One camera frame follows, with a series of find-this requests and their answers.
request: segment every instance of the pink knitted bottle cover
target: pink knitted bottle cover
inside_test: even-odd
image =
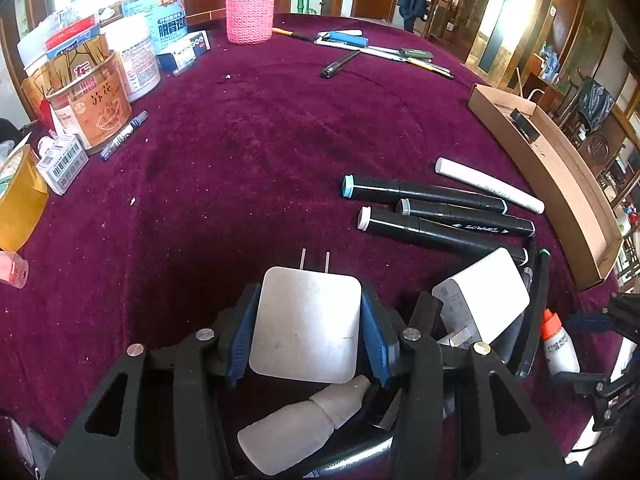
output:
[[[231,43],[261,43],[271,37],[274,0],[226,0],[226,36]]]

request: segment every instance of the silver screw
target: silver screw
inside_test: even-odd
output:
[[[137,357],[144,351],[145,346],[143,344],[133,343],[133,345],[129,345],[129,348],[127,348],[127,355],[130,357]]]
[[[417,328],[405,328],[402,330],[402,337],[404,337],[407,341],[418,341],[422,337],[422,334]]]
[[[489,355],[491,353],[491,347],[487,343],[478,341],[474,343],[474,351],[480,355]]]
[[[201,328],[196,332],[196,339],[198,341],[208,341],[215,336],[216,333],[211,328]]]

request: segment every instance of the blue pen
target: blue pen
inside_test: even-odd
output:
[[[117,134],[113,140],[100,152],[98,155],[103,162],[105,162],[113,153],[120,147],[120,145],[127,139],[129,136],[135,132],[140,124],[145,122],[146,118],[149,117],[149,114],[146,111],[142,112],[138,117],[133,119],[124,129]]]

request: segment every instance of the pink bottle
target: pink bottle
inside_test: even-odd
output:
[[[267,41],[273,28],[274,0],[226,0],[226,36],[231,43]]]
[[[0,251],[0,282],[23,288],[29,275],[29,263],[18,253]]]

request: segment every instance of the table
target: table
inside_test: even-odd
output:
[[[371,44],[431,50],[455,79],[361,55],[325,80],[321,69],[343,51],[283,36],[234,46],[214,25],[194,68],[163,75],[134,104],[149,118],[126,144],[107,163],[93,156],[65,196],[52,194],[20,252],[31,266],[26,287],[0,286],[0,408],[22,425],[62,438],[129,344],[167,346],[208,326],[246,283],[297,266],[302,248],[305,268],[323,270],[330,251],[331,272],[370,280],[405,317],[421,290],[475,261],[358,231],[362,204],[340,197],[344,174],[470,189],[434,172],[444,156],[531,192],[468,110],[481,81],[453,56],[359,20],[274,22],[305,34],[361,28]],[[517,206],[510,214],[534,220],[552,254],[549,308],[564,317],[607,304],[614,276],[578,293],[548,219]],[[574,342],[584,370],[611,371],[619,336]],[[253,380],[229,395],[245,402],[225,410],[238,429],[288,400]],[[525,388],[567,452],[590,416],[586,403],[551,383],[541,353]],[[233,436],[228,444],[233,453]]]

